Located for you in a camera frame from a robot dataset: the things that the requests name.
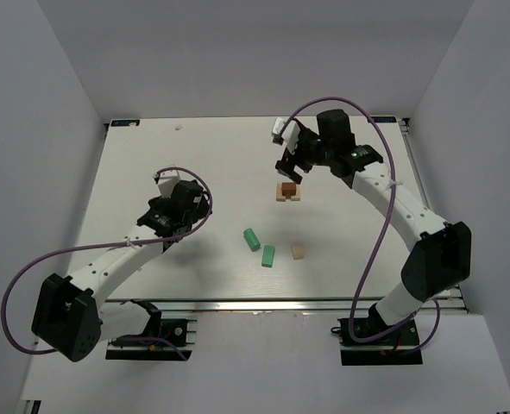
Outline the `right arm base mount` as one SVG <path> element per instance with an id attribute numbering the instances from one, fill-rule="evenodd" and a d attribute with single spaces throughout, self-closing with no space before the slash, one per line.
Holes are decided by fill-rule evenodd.
<path id="1" fill-rule="evenodd" d="M 416 323 L 411 321 L 388 336 L 369 343 L 355 342 L 348 331 L 348 319 L 338 319 L 331 334 L 339 340 L 344 367 L 418 366 L 423 364 Z"/>

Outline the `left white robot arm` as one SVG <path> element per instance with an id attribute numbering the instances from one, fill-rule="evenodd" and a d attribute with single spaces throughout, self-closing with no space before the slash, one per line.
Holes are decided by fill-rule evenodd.
<path id="1" fill-rule="evenodd" d="M 99 342 L 157 342 L 164 338 L 161 311 L 146 300 L 109 302 L 109 296 L 142 266 L 163 255 L 210 213 L 208 192 L 197 180 L 172 179 L 148 202 L 121 247 L 41 285 L 33 333 L 68 360 L 83 360 Z"/>

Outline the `green block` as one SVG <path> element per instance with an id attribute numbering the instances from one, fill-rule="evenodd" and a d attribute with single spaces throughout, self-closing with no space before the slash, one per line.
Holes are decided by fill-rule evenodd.
<path id="1" fill-rule="evenodd" d="M 251 228 L 247 228 L 243 231 L 243 237 L 251 251 L 257 251 L 261 248 L 261 242 L 258 239 L 254 230 L 252 230 Z"/>
<path id="2" fill-rule="evenodd" d="M 263 267 L 271 268 L 274 264 L 275 246 L 265 245 L 262 250 L 261 265 Z"/>

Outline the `brown wood block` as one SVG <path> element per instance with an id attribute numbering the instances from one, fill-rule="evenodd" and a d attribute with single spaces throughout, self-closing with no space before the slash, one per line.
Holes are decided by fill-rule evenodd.
<path id="1" fill-rule="evenodd" d="M 297 193 L 297 185 L 293 182 L 285 182 L 280 187 L 283 197 L 290 198 Z"/>

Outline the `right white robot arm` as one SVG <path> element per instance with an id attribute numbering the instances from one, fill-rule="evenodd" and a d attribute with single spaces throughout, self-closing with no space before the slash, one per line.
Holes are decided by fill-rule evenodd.
<path id="1" fill-rule="evenodd" d="M 370 307 L 361 327 L 351 329 L 355 342 L 375 341 L 468 278 L 471 231 L 465 223 L 449 223 L 432 212 L 395 180 L 393 168 L 373 147 L 356 143 L 343 110 L 318 114 L 317 125 L 312 131 L 298 119 L 275 119 L 273 141 L 285 148 L 277 172 L 300 184 L 313 167 L 328 167 L 383 215 L 384 226 L 393 228 L 409 251 L 399 284 Z"/>

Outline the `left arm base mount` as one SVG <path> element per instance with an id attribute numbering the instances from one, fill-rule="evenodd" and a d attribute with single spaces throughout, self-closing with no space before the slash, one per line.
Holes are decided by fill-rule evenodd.
<path id="1" fill-rule="evenodd" d="M 167 317 L 148 301 L 130 300 L 149 316 L 140 333 L 126 333 L 108 342 L 109 361 L 187 361 L 196 341 L 197 320 Z"/>

